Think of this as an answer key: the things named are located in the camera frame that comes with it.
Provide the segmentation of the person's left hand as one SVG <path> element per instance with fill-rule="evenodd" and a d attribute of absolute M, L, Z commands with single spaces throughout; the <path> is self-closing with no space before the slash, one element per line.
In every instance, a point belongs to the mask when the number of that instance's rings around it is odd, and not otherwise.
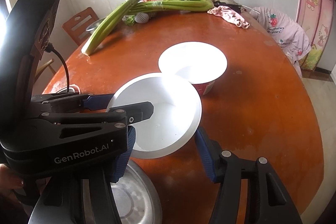
<path fill-rule="evenodd" d="M 21 189 L 24 181 L 5 164 L 0 167 L 0 189 L 1 194 L 8 198 L 15 198 L 14 190 Z"/>

